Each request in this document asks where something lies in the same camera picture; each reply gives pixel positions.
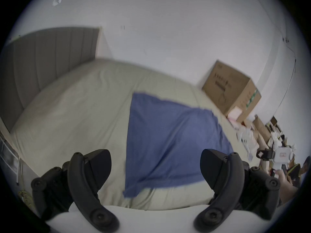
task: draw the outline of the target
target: bed sheet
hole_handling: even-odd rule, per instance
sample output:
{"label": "bed sheet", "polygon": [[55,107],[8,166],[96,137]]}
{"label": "bed sheet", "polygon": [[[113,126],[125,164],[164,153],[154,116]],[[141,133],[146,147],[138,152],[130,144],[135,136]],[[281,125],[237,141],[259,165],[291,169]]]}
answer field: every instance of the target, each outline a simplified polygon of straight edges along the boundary
{"label": "bed sheet", "polygon": [[[124,198],[127,127],[133,92],[211,110],[234,151],[247,152],[230,122],[200,89],[167,75],[128,63],[97,59],[56,80],[24,110],[11,136],[20,157],[38,175],[62,166],[75,152],[111,153],[111,174],[98,196],[103,205],[144,210],[206,204],[214,192],[205,181],[180,187],[144,189]],[[254,158],[250,166],[257,166]]]}

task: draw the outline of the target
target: brown cardboard box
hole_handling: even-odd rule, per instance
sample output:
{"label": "brown cardboard box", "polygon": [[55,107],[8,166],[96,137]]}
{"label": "brown cardboard box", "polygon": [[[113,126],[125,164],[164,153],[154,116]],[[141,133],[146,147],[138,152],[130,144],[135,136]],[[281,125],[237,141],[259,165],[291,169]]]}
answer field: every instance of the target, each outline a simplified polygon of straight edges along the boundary
{"label": "brown cardboard box", "polygon": [[202,90],[225,116],[242,122],[261,99],[250,77],[217,61]]}
{"label": "brown cardboard box", "polygon": [[270,132],[257,115],[255,116],[253,124],[258,130],[258,132],[262,135],[265,142],[267,143],[271,137]]}
{"label": "brown cardboard box", "polygon": [[275,119],[275,117],[272,117],[270,122],[272,123],[273,126],[277,124],[277,120]]}
{"label": "brown cardboard box", "polygon": [[295,165],[295,157],[293,157],[291,160],[290,160],[290,163],[288,164],[288,169],[294,167]]}
{"label": "brown cardboard box", "polygon": [[245,127],[247,128],[251,128],[251,129],[256,129],[256,127],[254,126],[253,122],[250,121],[250,120],[247,120],[247,119],[244,119],[243,122],[242,122],[242,125],[245,125]]}

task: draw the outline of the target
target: gray headboard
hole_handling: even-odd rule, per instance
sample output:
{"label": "gray headboard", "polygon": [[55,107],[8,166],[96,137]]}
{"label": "gray headboard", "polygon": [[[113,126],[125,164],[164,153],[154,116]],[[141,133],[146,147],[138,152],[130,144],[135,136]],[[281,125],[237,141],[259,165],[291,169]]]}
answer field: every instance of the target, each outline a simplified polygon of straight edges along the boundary
{"label": "gray headboard", "polygon": [[33,98],[54,80],[95,58],[99,28],[64,27],[27,34],[0,55],[0,117],[11,131]]}

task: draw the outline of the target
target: cable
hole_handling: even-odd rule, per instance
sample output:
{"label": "cable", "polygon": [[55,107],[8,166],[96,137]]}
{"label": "cable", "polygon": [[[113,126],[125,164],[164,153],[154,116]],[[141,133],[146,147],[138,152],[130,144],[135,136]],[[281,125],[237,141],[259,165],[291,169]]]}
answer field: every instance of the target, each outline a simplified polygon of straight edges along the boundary
{"label": "cable", "polygon": [[290,82],[289,82],[288,87],[287,87],[287,89],[286,89],[286,92],[285,92],[285,94],[284,94],[284,96],[283,96],[283,98],[282,98],[281,103],[279,104],[279,106],[277,107],[276,111],[274,112],[274,114],[275,114],[275,113],[277,112],[277,110],[279,109],[280,105],[282,104],[282,102],[283,102],[283,100],[284,100],[284,98],[285,98],[285,96],[286,96],[286,93],[287,93],[287,91],[288,91],[288,89],[289,89],[289,87],[290,87],[290,83],[291,83],[291,81],[292,81],[293,75],[294,75],[294,73],[296,72],[296,61],[297,61],[297,58],[296,58],[295,52],[287,45],[287,43],[288,43],[289,41],[287,40],[286,37],[284,38],[281,29],[272,21],[270,15],[269,15],[269,13],[268,13],[268,11],[265,9],[265,7],[263,6],[262,2],[261,2],[260,0],[257,0],[257,1],[260,3],[260,5],[262,6],[263,10],[266,12],[266,14],[267,14],[267,16],[268,16],[270,22],[271,22],[271,23],[275,26],[275,28],[281,33],[281,36],[282,36],[283,41],[284,41],[284,39],[285,39],[285,41],[286,41],[285,46],[286,46],[291,52],[293,52],[294,57],[295,57],[295,63],[294,63],[292,75],[291,75],[291,77],[290,77]]}

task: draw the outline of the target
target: human hand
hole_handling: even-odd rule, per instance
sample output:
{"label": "human hand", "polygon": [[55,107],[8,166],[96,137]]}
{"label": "human hand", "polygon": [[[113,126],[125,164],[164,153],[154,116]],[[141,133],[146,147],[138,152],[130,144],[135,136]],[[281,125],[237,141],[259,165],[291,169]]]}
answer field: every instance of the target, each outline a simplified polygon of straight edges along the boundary
{"label": "human hand", "polygon": [[287,180],[288,177],[285,177],[283,170],[276,170],[274,173],[279,176],[278,179],[280,181],[280,199],[282,203],[286,203],[294,197],[298,188],[293,186],[291,179],[290,182]]}
{"label": "human hand", "polygon": [[290,177],[289,175],[287,175],[287,181],[288,181],[291,185],[293,185],[293,182],[292,182],[291,177]]}

